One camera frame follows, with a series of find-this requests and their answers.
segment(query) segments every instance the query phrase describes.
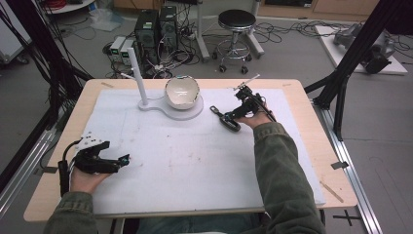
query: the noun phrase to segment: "white stand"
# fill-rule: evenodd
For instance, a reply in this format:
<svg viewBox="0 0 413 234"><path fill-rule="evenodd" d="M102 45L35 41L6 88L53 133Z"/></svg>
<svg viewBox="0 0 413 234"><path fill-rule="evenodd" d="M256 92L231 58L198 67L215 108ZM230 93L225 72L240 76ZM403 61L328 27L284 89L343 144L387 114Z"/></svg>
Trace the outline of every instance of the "white stand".
<svg viewBox="0 0 413 234"><path fill-rule="evenodd" d="M195 105L192 108L186 110L179 110L171 107L165 100L165 96L156 99L148 99L148 97L146 96L145 87L143 86L143 79L140 75L140 69L139 65L137 64L134 49L127 48L127 50L131 60L131 67L133 70L134 78L126 74L122 75L132 78L137 82L137 87L139 88L140 96L142 97L142 100L138 104L140 110L159 110L172 120L190 120L197 117L203 111L204 100L201 95L198 96Z"/></svg>

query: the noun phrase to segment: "black stool seat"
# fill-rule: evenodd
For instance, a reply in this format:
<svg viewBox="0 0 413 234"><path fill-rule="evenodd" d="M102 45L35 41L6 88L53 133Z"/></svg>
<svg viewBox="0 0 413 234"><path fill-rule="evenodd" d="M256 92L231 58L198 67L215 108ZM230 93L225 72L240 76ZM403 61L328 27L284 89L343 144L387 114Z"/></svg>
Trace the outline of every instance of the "black stool seat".
<svg viewBox="0 0 413 234"><path fill-rule="evenodd" d="M243 10L228 10L218 17L219 25L232 31L245 31L255 24L255 16Z"/></svg>

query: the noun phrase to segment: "white board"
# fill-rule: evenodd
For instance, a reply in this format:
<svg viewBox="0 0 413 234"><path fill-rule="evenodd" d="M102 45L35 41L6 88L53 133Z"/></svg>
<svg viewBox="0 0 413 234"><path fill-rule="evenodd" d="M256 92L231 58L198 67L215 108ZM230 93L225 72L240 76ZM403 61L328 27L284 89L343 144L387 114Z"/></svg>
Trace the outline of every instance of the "white board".
<svg viewBox="0 0 413 234"><path fill-rule="evenodd" d="M282 90L254 90L269 103L294 138L299 162L317 204L324 204L319 180ZM137 108L137 90L103 90L85 129L110 140L102 158L131 155L131 163L105 180L94 194L97 215L179 213L262 208L255 175L253 135L248 126L233 133L209 107L222 113L241 105L232 89L201 90L204 110L175 121L160 111ZM161 90L148 90L160 98Z"/></svg>
<svg viewBox="0 0 413 234"><path fill-rule="evenodd" d="M334 33L335 30L332 27L328 26L316 26L316 31L319 34L331 34ZM321 36L320 37L321 42L325 49L328 52L328 55L330 56L331 60L334 63L334 66L337 67L337 65L340 63L341 59L343 59L344 54L347 52L347 50L344 48L344 46L340 45L334 45L334 34L330 36ZM392 63L387 65L385 68L383 68L379 74L390 74L390 75L404 75L407 74L407 70L398 62L393 56L388 58L389 61ZM355 69L355 72L359 73L367 73L365 68L362 65L358 65Z"/></svg>

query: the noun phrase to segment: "person's hand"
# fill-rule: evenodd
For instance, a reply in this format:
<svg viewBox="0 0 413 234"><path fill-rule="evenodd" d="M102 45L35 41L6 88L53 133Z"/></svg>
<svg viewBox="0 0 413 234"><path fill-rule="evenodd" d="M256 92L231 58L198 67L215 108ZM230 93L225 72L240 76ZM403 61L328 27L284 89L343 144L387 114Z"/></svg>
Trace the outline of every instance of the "person's hand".
<svg viewBox="0 0 413 234"><path fill-rule="evenodd" d="M255 129L255 127L259 125L272 122L267 113L265 113L262 109L259 109L258 112L256 112L252 117L241 117L239 119L235 119L235 121L246 124L252 129Z"/></svg>
<svg viewBox="0 0 413 234"><path fill-rule="evenodd" d="M72 172L72 178L70 180L71 192L86 192L93 194L97 186L100 185L111 174L98 174L91 175L80 171L74 167Z"/></svg>

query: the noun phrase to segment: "green sleeve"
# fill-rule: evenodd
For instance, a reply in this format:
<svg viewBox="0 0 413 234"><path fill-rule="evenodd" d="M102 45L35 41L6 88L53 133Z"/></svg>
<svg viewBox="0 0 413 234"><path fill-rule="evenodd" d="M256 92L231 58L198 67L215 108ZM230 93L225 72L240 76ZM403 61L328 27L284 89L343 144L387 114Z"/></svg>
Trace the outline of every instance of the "green sleeve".
<svg viewBox="0 0 413 234"><path fill-rule="evenodd" d="M267 233L325 233L293 139L280 123L256 127L254 139L258 184L271 217Z"/></svg>
<svg viewBox="0 0 413 234"><path fill-rule="evenodd" d="M65 193L43 233L97 233L92 195L83 192Z"/></svg>

